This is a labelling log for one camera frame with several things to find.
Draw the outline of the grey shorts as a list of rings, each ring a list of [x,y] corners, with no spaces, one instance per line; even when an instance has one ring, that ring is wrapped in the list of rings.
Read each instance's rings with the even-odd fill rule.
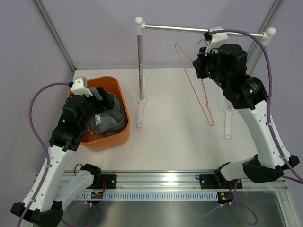
[[[91,129],[95,134],[103,135],[104,137],[112,136],[122,132],[127,123],[125,109],[118,96],[111,94],[111,103],[113,109],[105,110],[102,113],[96,114],[91,121]]]

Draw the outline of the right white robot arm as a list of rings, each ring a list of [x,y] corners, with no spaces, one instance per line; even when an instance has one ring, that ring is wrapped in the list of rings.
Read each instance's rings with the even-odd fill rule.
[[[274,182],[300,162],[283,147],[273,119],[267,113],[266,89],[260,79],[246,74],[246,62],[247,53],[238,44],[223,44],[210,52],[201,47],[193,61],[197,77],[210,78],[238,111],[257,150],[248,160],[228,162],[215,170],[214,182],[221,188],[228,188],[232,181],[242,178],[255,183]]]

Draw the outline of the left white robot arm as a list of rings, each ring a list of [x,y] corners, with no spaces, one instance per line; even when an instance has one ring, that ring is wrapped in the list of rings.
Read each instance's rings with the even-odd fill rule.
[[[10,210],[19,217],[19,222],[25,220],[40,227],[56,227],[64,210],[81,191],[87,188],[115,189],[116,175],[104,175],[100,168],[85,164],[67,185],[56,192],[65,166],[86,136],[89,123],[97,114],[111,113],[119,103],[118,96],[103,87],[88,91],[89,95],[72,94],[66,99],[49,146],[42,146],[46,159],[33,187],[24,200],[14,203]]]

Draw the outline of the orange plastic basket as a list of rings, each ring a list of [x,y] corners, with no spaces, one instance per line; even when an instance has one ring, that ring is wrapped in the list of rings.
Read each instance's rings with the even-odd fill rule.
[[[81,145],[101,151],[124,144],[129,138],[130,119],[118,80],[112,76],[96,79],[74,78],[69,96],[83,96],[86,117]]]

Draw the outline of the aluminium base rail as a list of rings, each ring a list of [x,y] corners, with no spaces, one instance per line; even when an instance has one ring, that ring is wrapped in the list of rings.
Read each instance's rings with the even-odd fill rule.
[[[219,188],[210,183],[211,180],[199,174],[212,174],[202,170],[189,171],[102,171],[102,174],[114,174],[116,179],[116,191],[223,191],[227,192],[228,187]],[[62,174],[57,189],[65,186],[75,177],[74,172],[66,170]],[[249,179],[242,179],[237,189],[247,191],[287,191],[287,183],[284,179],[275,182],[256,184]]]

